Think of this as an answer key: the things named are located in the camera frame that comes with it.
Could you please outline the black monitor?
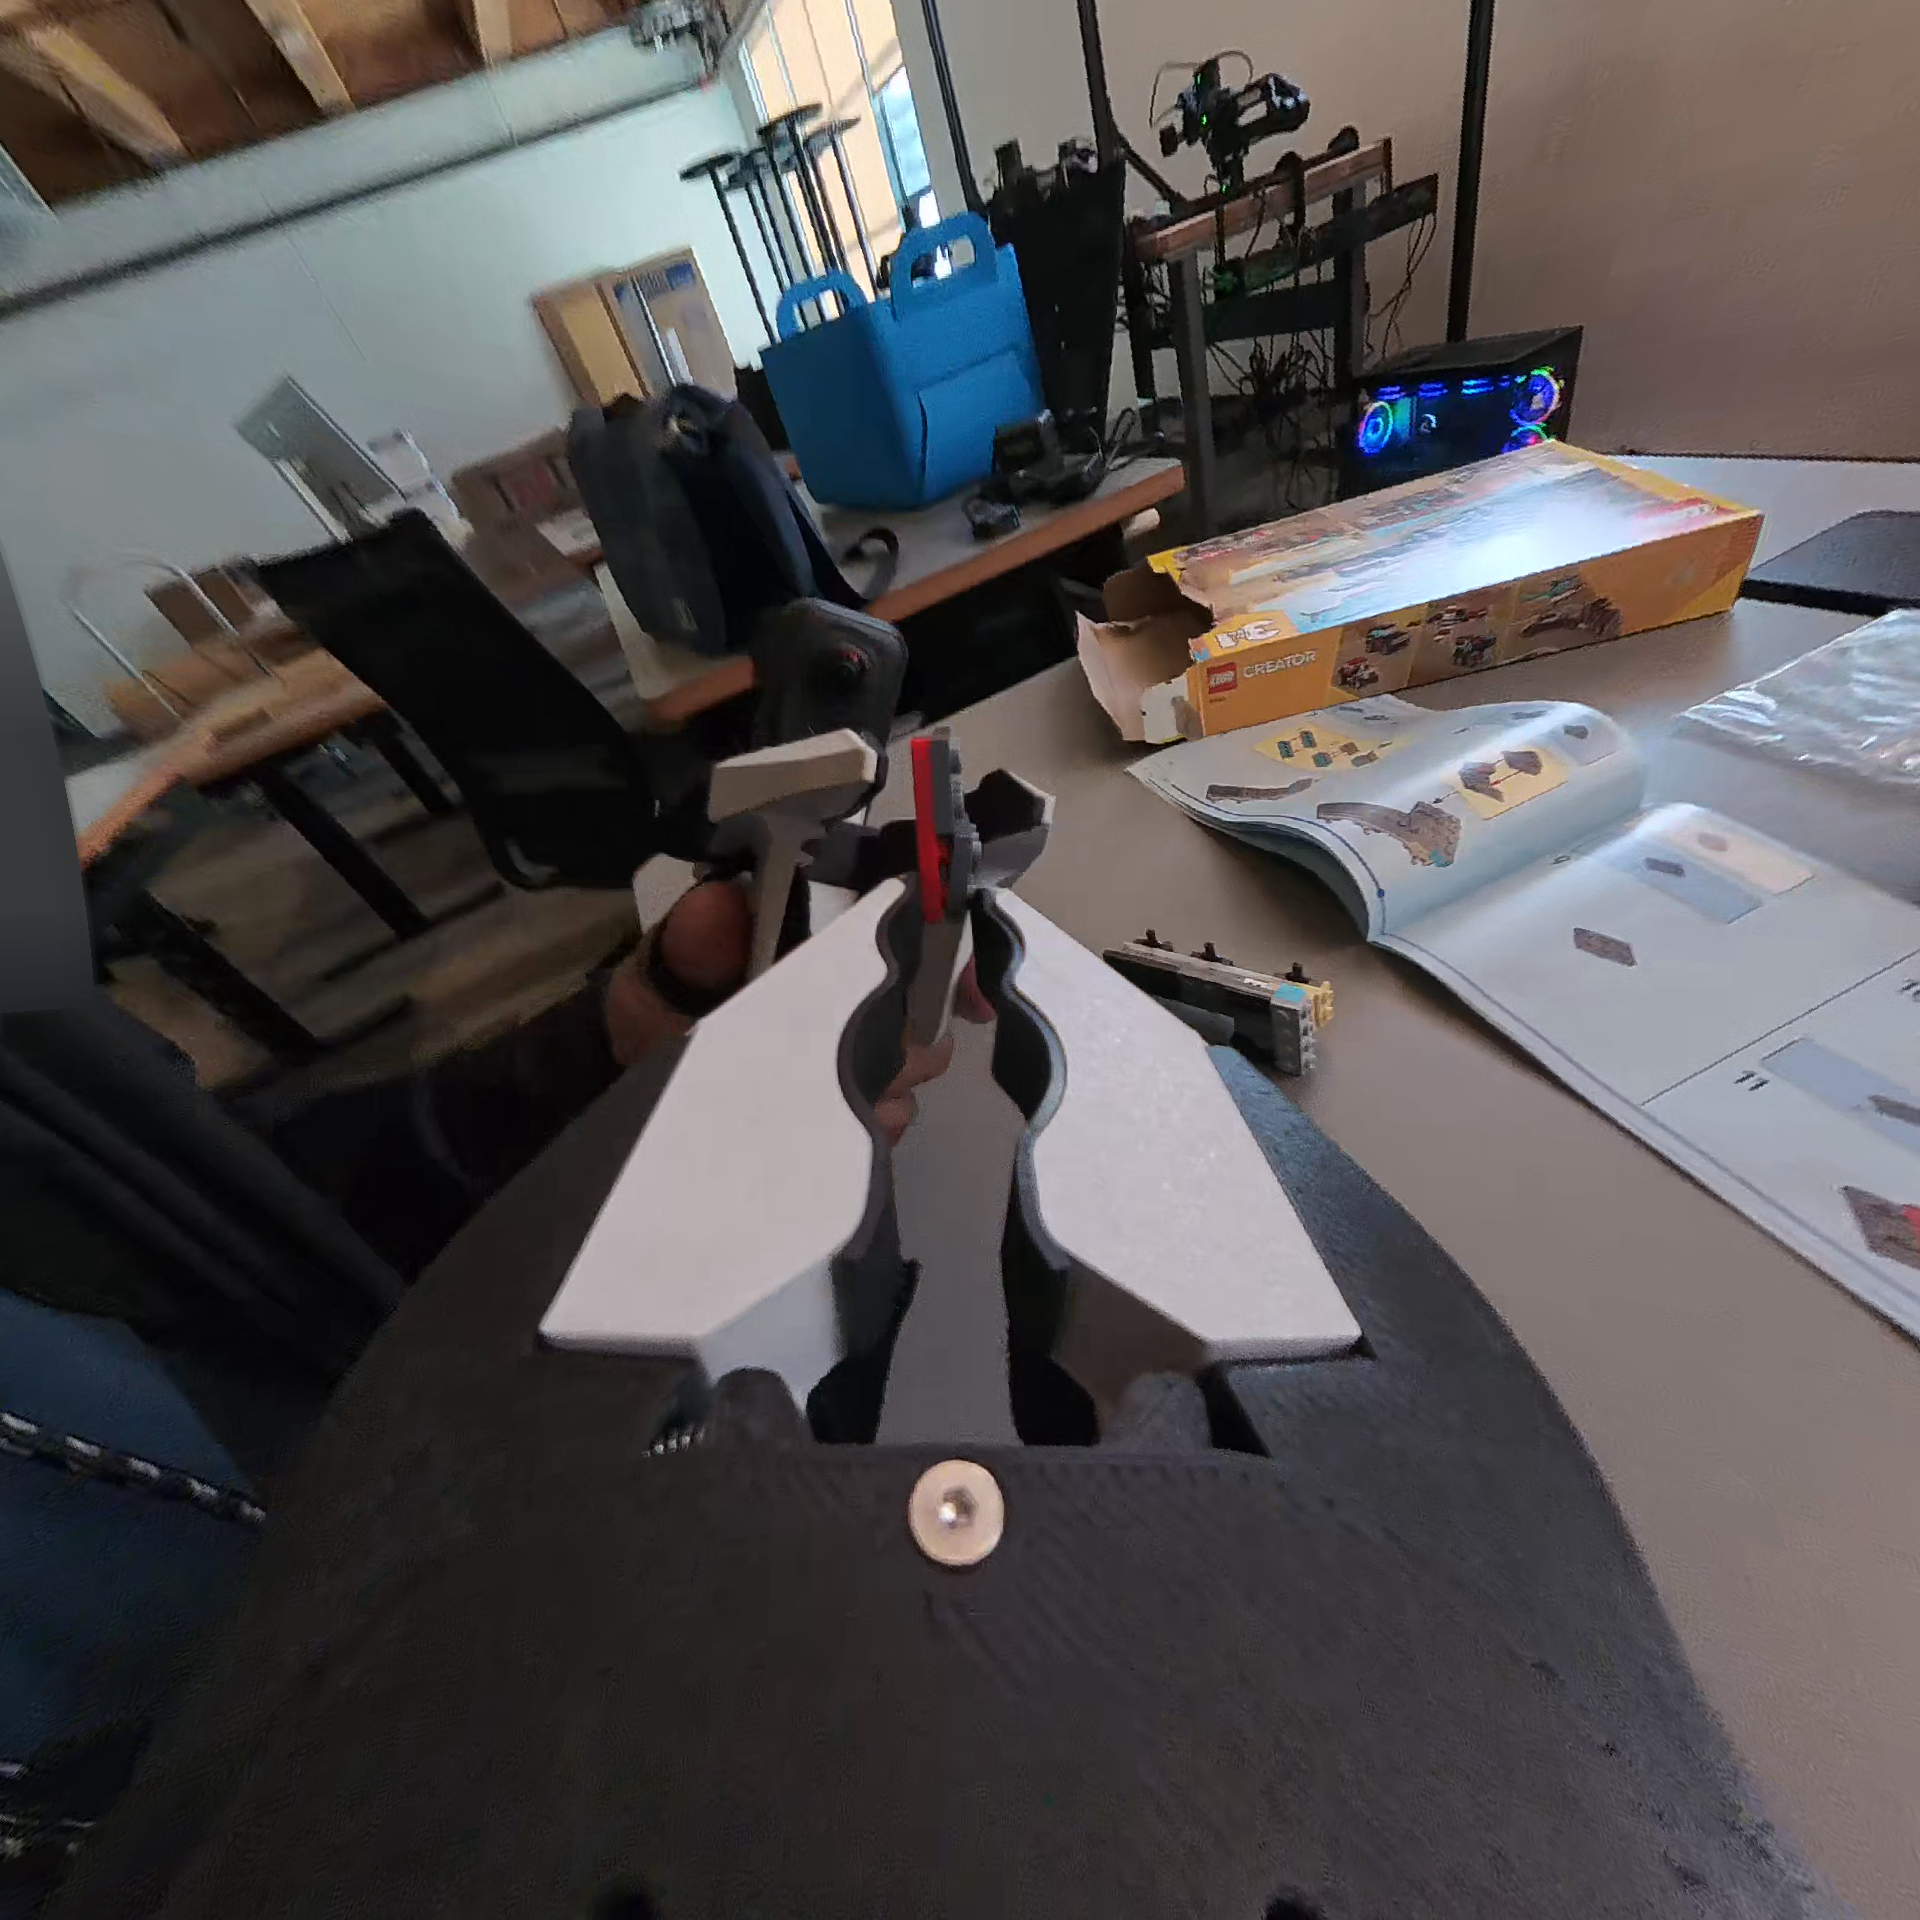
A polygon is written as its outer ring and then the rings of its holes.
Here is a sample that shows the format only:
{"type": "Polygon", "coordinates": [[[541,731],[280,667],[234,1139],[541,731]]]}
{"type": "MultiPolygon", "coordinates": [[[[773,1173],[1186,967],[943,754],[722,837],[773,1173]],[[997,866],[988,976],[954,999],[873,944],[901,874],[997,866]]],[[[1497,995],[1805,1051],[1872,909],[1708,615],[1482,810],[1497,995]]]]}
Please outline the black monitor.
{"type": "Polygon", "coordinates": [[[1119,312],[1122,162],[1066,140],[1056,162],[1034,168],[1008,140],[994,168],[988,220],[994,243],[1016,261],[1044,404],[1060,427],[1103,431],[1119,312]]]}

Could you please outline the clear plastic bag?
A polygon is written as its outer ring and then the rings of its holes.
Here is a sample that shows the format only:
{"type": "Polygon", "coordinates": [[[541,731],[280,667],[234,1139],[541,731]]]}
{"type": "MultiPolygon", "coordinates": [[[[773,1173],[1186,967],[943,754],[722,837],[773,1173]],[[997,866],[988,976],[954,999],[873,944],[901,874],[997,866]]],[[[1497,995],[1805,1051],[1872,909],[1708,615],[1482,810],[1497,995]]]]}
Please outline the clear plastic bag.
{"type": "Polygon", "coordinates": [[[1674,731],[1879,793],[1917,796],[1917,611],[1879,615],[1687,708],[1674,731]]]}

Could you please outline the black device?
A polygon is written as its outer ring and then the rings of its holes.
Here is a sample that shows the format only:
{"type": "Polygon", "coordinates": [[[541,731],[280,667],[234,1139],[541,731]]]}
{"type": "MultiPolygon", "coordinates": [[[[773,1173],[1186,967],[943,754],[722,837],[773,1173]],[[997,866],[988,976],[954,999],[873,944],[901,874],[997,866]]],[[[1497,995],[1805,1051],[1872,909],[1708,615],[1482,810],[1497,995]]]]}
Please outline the black device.
{"type": "Polygon", "coordinates": [[[991,467],[964,504],[975,543],[1008,537],[1021,508],[1069,508],[1090,498],[1109,475],[1111,457],[1097,427],[1060,427],[1052,412],[1006,423],[991,437],[991,467]]]}

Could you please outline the black toy vehicle chassis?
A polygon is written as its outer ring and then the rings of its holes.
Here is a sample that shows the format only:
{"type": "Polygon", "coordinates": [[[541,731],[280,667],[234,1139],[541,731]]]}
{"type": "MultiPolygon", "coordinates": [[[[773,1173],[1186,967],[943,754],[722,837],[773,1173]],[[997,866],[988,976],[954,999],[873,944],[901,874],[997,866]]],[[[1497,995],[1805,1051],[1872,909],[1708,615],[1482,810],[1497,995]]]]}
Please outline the black toy vehicle chassis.
{"type": "Polygon", "coordinates": [[[1101,960],[1206,1044],[1248,1053],[1285,1076],[1317,1069],[1334,995],[1329,983],[1306,976],[1303,967],[1286,973],[1240,967],[1213,944],[1186,952],[1151,929],[1103,948],[1101,960]]]}

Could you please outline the grey toy brick plate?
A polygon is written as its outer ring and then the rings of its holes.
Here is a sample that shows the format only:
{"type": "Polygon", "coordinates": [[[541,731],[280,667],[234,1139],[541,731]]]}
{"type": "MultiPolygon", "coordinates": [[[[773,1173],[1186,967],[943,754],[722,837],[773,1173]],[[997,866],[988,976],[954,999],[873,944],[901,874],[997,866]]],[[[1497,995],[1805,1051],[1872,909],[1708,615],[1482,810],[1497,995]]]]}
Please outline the grey toy brick plate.
{"type": "Polygon", "coordinates": [[[972,821],[961,762],[945,727],[914,741],[916,847],[921,907],[943,922],[969,888],[972,821]]]}

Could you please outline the dark backpack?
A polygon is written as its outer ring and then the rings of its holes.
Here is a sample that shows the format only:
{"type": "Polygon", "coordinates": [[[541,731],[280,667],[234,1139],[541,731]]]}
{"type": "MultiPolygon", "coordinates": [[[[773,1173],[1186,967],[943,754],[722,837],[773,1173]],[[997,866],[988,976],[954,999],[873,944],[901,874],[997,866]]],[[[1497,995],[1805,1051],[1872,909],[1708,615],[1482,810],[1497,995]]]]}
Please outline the dark backpack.
{"type": "Polygon", "coordinates": [[[823,599],[868,608],[895,576],[898,539],[879,543],[858,591],[735,397],[679,385],[577,407],[567,467],[602,564],[649,641],[719,659],[750,649],[770,612],[823,599]]]}

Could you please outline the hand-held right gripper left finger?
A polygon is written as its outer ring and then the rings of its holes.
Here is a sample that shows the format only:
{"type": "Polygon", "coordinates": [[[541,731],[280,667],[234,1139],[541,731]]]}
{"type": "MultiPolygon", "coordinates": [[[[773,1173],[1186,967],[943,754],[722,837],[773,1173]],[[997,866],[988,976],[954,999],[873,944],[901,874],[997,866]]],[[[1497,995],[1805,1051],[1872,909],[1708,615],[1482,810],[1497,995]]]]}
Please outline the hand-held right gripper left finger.
{"type": "Polygon", "coordinates": [[[802,1401],[847,1353],[832,1267],[878,1216],[879,1144],[842,1068],[854,1019],[898,1044],[889,877],[696,1021],[544,1312],[561,1353],[777,1377],[802,1401]]]}

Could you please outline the group of black bar stools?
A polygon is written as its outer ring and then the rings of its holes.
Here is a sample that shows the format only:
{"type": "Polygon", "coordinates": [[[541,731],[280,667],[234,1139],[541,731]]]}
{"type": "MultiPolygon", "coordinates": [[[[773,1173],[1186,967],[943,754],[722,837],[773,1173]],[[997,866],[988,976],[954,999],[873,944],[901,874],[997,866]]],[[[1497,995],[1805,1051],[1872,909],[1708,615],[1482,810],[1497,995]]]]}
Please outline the group of black bar stools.
{"type": "Polygon", "coordinates": [[[854,124],[806,104],[762,120],[746,146],[679,173],[710,191],[766,329],[777,299],[810,276],[846,272],[865,295],[879,288],[879,250],[847,154],[854,124]]]}

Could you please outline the red toy brick plate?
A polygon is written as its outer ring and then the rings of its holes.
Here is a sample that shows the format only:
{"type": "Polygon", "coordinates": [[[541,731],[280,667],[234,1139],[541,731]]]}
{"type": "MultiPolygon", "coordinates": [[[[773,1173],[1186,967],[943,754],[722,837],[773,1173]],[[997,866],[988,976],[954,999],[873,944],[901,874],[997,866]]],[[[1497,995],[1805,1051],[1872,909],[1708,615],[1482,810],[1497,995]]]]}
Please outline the red toy brick plate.
{"type": "Polygon", "coordinates": [[[918,904],[925,923],[945,919],[952,863],[950,738],[943,727],[909,741],[918,904]]]}

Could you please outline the wooden side table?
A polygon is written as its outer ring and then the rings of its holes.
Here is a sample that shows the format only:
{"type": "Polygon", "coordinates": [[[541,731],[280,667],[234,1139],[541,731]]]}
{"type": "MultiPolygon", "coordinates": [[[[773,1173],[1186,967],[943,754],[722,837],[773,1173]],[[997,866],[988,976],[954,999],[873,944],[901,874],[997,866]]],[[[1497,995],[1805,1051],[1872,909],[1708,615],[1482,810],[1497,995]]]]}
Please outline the wooden side table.
{"type": "Polygon", "coordinates": [[[1023,508],[1009,536],[974,537],[961,498],[921,512],[873,517],[817,511],[847,576],[862,532],[895,539],[895,573],[871,612],[905,644],[901,719],[942,722],[1072,659],[1074,615],[1097,578],[1125,563],[1125,531],[1184,492],[1184,465],[1133,459],[1094,493],[1064,508],[1023,508]]]}

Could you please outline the yellow toy set box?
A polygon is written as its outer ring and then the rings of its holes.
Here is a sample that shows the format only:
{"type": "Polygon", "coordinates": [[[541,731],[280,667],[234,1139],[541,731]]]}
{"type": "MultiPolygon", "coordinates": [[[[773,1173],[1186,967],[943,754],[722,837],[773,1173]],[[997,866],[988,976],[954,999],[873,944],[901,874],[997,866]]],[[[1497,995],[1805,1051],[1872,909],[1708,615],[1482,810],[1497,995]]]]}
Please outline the yellow toy set box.
{"type": "Polygon", "coordinates": [[[1713,617],[1762,524],[1548,442],[1158,551],[1074,651],[1119,738],[1177,746],[1713,617]]]}

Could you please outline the computer tower with glowing fans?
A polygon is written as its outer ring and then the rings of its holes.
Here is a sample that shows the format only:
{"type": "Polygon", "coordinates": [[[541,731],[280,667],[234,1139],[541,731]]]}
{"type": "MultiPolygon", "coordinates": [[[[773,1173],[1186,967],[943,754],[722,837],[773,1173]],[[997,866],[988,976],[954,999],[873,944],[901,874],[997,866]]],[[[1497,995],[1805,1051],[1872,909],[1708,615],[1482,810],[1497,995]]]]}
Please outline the computer tower with glowing fans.
{"type": "Polygon", "coordinates": [[[1562,442],[1581,327],[1408,348],[1358,376],[1338,448],[1343,497],[1562,442]]]}

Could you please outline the blue felt tote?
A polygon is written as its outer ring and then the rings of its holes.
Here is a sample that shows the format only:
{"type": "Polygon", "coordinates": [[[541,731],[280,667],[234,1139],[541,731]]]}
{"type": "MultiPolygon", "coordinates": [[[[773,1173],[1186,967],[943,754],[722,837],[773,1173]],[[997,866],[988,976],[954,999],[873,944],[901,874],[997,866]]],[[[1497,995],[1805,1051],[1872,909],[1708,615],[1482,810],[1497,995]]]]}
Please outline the blue felt tote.
{"type": "Polygon", "coordinates": [[[876,299],[846,272],[788,287],[760,368],[825,508],[916,512],[1047,410],[1016,257],[972,210],[911,231],[876,299]]]}

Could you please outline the dark grey flat panel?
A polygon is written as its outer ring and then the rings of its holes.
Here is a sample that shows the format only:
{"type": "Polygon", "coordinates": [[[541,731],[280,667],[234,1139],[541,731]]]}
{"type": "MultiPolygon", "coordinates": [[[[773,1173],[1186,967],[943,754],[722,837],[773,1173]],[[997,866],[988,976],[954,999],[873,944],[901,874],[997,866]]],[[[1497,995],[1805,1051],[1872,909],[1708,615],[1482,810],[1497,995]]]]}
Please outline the dark grey flat panel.
{"type": "Polygon", "coordinates": [[[1860,512],[1752,568],[1745,602],[1884,617],[1917,611],[1917,512],[1860,512]]]}

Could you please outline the person's torso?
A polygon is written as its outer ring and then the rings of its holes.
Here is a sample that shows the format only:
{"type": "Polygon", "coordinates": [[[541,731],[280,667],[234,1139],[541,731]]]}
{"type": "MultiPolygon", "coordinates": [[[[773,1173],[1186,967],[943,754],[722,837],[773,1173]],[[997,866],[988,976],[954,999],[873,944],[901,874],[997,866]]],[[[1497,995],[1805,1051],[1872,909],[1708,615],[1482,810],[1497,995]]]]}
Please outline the person's torso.
{"type": "MultiPolygon", "coordinates": [[[[400,1283],[102,992],[4,1015],[2,1408],[252,1491],[400,1283]]],[[[258,1530],[4,1455],[4,1916],[37,1916],[258,1530]]]]}

